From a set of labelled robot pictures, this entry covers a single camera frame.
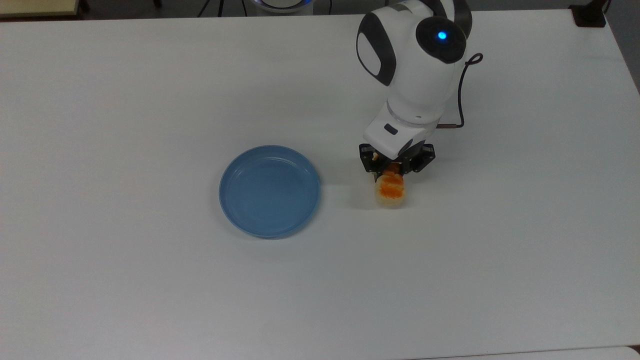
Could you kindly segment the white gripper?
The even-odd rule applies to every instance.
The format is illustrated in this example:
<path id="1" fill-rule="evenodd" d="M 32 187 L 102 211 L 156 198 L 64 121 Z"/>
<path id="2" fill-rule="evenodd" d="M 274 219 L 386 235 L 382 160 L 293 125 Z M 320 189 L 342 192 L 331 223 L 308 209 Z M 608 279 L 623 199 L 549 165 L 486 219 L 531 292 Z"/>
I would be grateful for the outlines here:
<path id="1" fill-rule="evenodd" d="M 435 148 L 425 143 L 441 120 L 441 106 L 409 108 L 397 112 L 386 102 L 366 127 L 359 144 L 359 159 L 374 182 L 384 171 L 386 157 L 400 156 L 400 173 L 420 173 L 435 158 Z"/>

